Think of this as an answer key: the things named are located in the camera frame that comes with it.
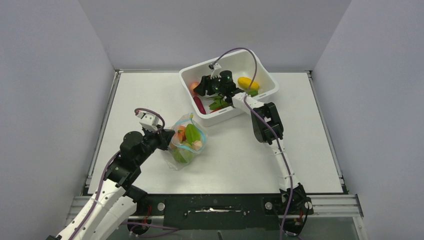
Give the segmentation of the orange peach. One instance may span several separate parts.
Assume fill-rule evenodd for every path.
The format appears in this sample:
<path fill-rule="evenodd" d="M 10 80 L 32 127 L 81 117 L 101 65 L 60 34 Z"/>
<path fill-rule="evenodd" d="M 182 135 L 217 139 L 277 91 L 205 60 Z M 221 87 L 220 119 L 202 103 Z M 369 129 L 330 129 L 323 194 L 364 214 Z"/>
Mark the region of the orange peach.
<path fill-rule="evenodd" d="M 173 135 L 173 137 L 171 138 L 171 141 L 170 141 L 170 143 L 169 143 L 169 147 L 171 148 L 171 149 L 175 149 L 175 148 L 177 148 L 178 146 L 180 146 L 181 145 L 181 143 L 184 141 L 184 139 L 185 139 L 185 134 L 184 133 L 182 133 L 182 132 L 179 132 L 179 131 L 177 131 L 174 135 Z"/>
<path fill-rule="evenodd" d="M 178 137 L 184 138 L 186 136 L 186 127 L 183 125 L 180 125 L 176 133 Z"/>

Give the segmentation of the green cabbage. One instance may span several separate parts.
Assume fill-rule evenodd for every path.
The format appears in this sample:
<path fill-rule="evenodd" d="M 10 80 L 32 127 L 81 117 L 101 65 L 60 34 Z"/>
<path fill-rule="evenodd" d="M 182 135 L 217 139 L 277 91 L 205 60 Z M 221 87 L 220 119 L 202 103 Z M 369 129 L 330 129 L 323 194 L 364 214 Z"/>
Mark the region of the green cabbage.
<path fill-rule="evenodd" d="M 189 164 L 195 157 L 192 152 L 192 146 L 188 143 L 183 143 L 172 150 L 172 157 L 181 164 Z"/>

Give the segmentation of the clear zip top bag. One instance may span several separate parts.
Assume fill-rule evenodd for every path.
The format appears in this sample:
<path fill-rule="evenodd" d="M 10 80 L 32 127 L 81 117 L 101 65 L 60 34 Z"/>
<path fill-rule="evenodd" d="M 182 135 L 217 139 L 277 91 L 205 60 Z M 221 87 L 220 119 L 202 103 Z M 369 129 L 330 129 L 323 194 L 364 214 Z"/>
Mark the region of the clear zip top bag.
<path fill-rule="evenodd" d="M 178 128 L 179 128 L 179 126 L 187 126 L 188 124 L 194 124 L 196 127 L 197 127 L 197 129 L 199 130 L 199 132 L 200 132 L 200 135 L 201 135 L 201 140 L 200 141 L 202 141 L 202 143 L 203 143 L 203 147 L 199 150 L 199 151 L 195 151 L 194 149 L 192 149 L 192 152 L 194 152 L 194 158 L 193 158 L 193 160 L 195 159 L 195 158 L 197 158 L 197 156 L 198 155 L 200 155 L 200 153 L 204 150 L 204 148 L 206 147 L 206 144 L 207 144 L 207 138 L 208 138 L 208 134 L 207 134 L 207 132 L 206 132 L 206 130 L 203 128 L 203 126 L 201 126 L 199 123 L 197 123 L 195 120 L 194 120 L 194 114 L 193 113 L 187 113 L 187 114 L 185 114 L 185 115 L 183 115 L 172 127 L 170 127 L 169 129 L 170 130 L 173 130 L 173 131 L 175 131 L 175 133 L 177 132 L 177 130 L 178 130 Z M 183 140 L 183 142 L 181 143 L 181 145 L 183 144 L 183 143 L 188 143 L 187 142 L 187 139 L 186 139 L 186 136 L 184 137 L 184 140 Z M 169 159 L 168 161 L 167 161 L 167 163 L 168 163 L 168 165 L 169 165 L 169 167 L 171 168 L 171 169 L 174 169 L 174 170 L 180 170 L 180 169 L 182 169 L 182 168 L 184 168 L 185 166 L 187 166 L 187 165 L 189 165 L 189 164 L 191 164 L 191 162 L 193 161 L 191 161 L 190 163 L 186 163 L 186 164 L 183 164 L 183 163 L 179 163 L 179 162 L 176 162 L 175 160 L 174 160 L 174 158 L 173 158 L 173 156 L 172 156 L 172 148 L 170 148 L 170 147 L 168 147 L 168 151 L 169 151 L 169 153 L 170 153 L 170 156 L 171 156 L 171 159 Z"/>

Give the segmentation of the green bell pepper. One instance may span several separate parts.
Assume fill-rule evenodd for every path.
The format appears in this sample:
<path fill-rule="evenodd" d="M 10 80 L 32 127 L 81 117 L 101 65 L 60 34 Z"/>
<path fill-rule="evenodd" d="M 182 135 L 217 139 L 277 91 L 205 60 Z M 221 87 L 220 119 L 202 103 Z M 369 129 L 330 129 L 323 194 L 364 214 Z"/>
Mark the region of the green bell pepper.
<path fill-rule="evenodd" d="M 200 141 L 201 140 L 201 133 L 198 130 L 198 128 L 192 124 L 189 123 L 186 128 L 185 128 L 185 136 L 186 136 L 186 140 L 187 142 L 192 145 L 194 142 L 196 141 Z"/>

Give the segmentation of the beige garlic bulb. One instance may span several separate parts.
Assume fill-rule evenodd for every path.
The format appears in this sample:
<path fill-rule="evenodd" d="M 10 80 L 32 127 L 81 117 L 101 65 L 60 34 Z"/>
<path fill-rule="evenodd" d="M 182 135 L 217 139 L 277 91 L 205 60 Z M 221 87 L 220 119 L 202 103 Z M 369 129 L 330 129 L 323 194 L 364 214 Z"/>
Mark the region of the beige garlic bulb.
<path fill-rule="evenodd" d="M 193 150 L 199 151 L 203 147 L 203 143 L 200 140 L 196 140 L 191 144 L 191 146 Z"/>

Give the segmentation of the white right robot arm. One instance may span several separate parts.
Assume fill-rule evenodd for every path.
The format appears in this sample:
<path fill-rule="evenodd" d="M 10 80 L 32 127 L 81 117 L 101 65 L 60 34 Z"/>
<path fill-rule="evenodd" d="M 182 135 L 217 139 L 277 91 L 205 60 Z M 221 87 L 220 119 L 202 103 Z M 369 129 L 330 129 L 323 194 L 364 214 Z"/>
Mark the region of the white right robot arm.
<path fill-rule="evenodd" d="M 308 215 L 313 209 L 311 199 L 298 180 L 283 147 L 284 127 L 274 103 L 254 99 L 251 89 L 259 89 L 255 78 L 244 84 L 234 83 L 233 74 L 223 70 L 217 75 L 204 75 L 193 92 L 204 96 L 220 96 L 233 108 L 250 114 L 252 129 L 258 142 L 267 144 L 274 152 L 278 166 L 278 185 L 281 207 L 284 210 L 280 223 L 280 234 L 297 237 L 302 232 Z"/>

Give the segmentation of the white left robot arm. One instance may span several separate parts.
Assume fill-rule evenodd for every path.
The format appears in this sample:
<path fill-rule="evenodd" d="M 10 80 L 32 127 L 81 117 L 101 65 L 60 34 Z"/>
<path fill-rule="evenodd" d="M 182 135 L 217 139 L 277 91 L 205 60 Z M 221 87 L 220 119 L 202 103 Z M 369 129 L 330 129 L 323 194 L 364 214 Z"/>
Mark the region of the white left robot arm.
<path fill-rule="evenodd" d="M 108 161 L 96 192 L 76 217 L 49 240 L 105 240 L 144 202 L 147 192 L 134 185 L 141 165 L 155 150 L 166 151 L 175 131 L 128 132 Z"/>

